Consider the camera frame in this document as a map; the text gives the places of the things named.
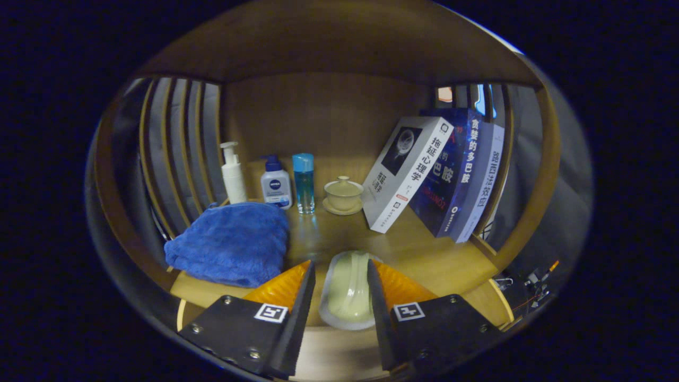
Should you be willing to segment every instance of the blue book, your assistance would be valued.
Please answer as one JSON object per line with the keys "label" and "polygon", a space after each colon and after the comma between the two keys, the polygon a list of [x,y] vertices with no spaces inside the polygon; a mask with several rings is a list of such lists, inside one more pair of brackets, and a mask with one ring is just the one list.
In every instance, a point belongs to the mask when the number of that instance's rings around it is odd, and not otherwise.
{"label": "blue book", "polygon": [[453,202],[464,198],[461,195],[466,195],[469,187],[469,179],[461,182],[461,174],[469,162],[469,153],[473,160],[478,150],[477,144],[470,145],[470,141],[472,130],[476,131],[474,142],[478,139],[481,114],[473,109],[451,108],[426,109],[420,115],[443,117],[454,130],[409,205],[432,235],[449,236],[456,212]]}
{"label": "blue book", "polygon": [[503,144],[504,128],[486,122],[479,124],[478,151],[470,171],[469,187],[466,196],[453,202],[456,216],[449,235],[456,243],[469,240],[474,227],[479,223],[495,184]]}

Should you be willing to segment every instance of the nivea bottle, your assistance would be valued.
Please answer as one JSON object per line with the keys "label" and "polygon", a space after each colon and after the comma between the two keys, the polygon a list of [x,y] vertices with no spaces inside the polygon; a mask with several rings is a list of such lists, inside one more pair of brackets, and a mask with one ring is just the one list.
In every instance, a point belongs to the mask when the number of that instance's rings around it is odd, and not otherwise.
{"label": "nivea bottle", "polygon": [[283,169],[277,155],[267,155],[266,172],[261,176],[261,193],[264,203],[288,209],[292,205],[290,175]]}

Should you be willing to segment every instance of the black background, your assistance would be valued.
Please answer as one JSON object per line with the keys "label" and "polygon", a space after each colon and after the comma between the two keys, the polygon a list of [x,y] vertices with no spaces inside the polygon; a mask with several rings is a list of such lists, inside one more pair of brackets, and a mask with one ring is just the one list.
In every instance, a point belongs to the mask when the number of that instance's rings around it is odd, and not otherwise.
{"label": "black background", "polygon": [[[676,141],[671,2],[445,2],[521,51],[584,122],[595,221],[574,276],[526,330],[454,375],[498,381],[664,379],[676,364],[669,250]],[[98,262],[82,184],[96,123],[152,54],[232,2],[10,4],[3,10],[7,380],[227,381],[146,324]]]}

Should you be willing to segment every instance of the blue liquid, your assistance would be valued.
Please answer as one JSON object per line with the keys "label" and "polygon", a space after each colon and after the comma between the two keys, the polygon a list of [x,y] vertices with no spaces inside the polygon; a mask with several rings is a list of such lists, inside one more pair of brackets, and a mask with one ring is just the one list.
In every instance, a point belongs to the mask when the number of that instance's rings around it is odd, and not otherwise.
{"label": "blue liquid", "polygon": [[295,187],[297,188],[297,210],[299,213],[314,213],[314,172],[300,173],[295,171]]}

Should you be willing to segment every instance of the white book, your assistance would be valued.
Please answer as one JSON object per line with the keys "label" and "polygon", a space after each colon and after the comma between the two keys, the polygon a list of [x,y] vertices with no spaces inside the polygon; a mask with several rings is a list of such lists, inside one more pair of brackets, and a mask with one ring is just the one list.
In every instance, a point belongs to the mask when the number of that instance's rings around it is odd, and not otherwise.
{"label": "white book", "polygon": [[439,157],[453,132],[441,117],[403,117],[368,173],[361,199],[370,229],[385,233]]}

